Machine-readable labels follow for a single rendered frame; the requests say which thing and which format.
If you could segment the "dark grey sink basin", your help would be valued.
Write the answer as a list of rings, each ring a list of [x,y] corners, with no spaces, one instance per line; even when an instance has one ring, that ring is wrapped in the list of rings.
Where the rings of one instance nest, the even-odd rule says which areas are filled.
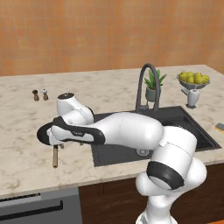
[[[181,107],[160,108],[158,111],[140,108],[140,113],[159,120],[163,125],[181,126],[197,138],[196,151],[220,149],[221,146]],[[151,158],[151,150],[136,150],[121,145],[92,145],[94,166],[115,165]]]

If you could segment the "grey fruit bowl on stand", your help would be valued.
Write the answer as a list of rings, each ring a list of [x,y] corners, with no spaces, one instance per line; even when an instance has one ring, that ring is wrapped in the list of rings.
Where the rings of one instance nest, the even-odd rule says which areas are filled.
[[[200,98],[200,89],[210,84],[210,82],[206,84],[190,84],[180,78],[178,78],[178,82],[182,86],[181,91],[187,96],[186,106],[190,109],[196,107],[196,103]]]

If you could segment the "grey dishwasher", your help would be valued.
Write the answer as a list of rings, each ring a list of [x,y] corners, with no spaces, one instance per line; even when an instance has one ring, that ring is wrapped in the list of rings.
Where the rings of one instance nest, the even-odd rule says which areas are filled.
[[[0,199],[0,215],[22,212],[25,209],[49,207],[57,205],[61,200],[63,201],[62,210],[13,220],[0,220],[0,224],[82,224],[77,187]]]

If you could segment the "dark wood cupboard front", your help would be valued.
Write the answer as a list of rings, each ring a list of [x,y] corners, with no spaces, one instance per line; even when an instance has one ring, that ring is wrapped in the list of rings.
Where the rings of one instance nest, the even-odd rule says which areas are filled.
[[[135,224],[147,198],[133,178],[79,188],[83,224]],[[206,181],[183,194],[171,207],[178,224],[208,224],[224,220],[224,164],[207,167]]]

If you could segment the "dark grey arched tap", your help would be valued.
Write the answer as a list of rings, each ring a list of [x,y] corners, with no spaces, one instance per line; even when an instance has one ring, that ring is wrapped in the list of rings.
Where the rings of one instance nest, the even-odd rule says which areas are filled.
[[[137,88],[137,92],[136,92],[135,112],[138,113],[138,114],[140,114],[141,97],[142,97],[142,84],[143,84],[143,79],[144,79],[144,72],[147,68],[149,68],[152,71],[152,73],[154,75],[154,80],[156,82],[156,98],[155,98],[155,101],[154,101],[153,110],[158,111],[158,107],[159,107],[160,86],[159,86],[158,73],[156,71],[156,68],[152,64],[146,63],[145,65],[143,65],[143,67],[140,71],[139,80],[138,80],[138,88]]]

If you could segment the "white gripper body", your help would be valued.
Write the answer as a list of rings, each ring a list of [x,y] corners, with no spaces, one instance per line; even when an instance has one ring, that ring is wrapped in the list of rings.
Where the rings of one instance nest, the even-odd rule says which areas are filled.
[[[57,139],[49,139],[50,145],[58,145],[61,149],[64,149],[64,143]]]

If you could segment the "green plant in grey pot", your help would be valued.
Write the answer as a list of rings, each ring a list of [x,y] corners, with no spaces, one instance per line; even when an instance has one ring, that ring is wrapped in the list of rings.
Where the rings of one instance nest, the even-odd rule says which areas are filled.
[[[159,81],[159,86],[163,86],[163,80],[165,79],[166,75],[160,75],[160,70],[157,70],[157,77]],[[149,78],[144,79],[144,83],[146,84],[146,92],[145,98],[148,102],[154,102],[156,100],[156,82],[154,78],[154,74],[152,71],[149,71]]]

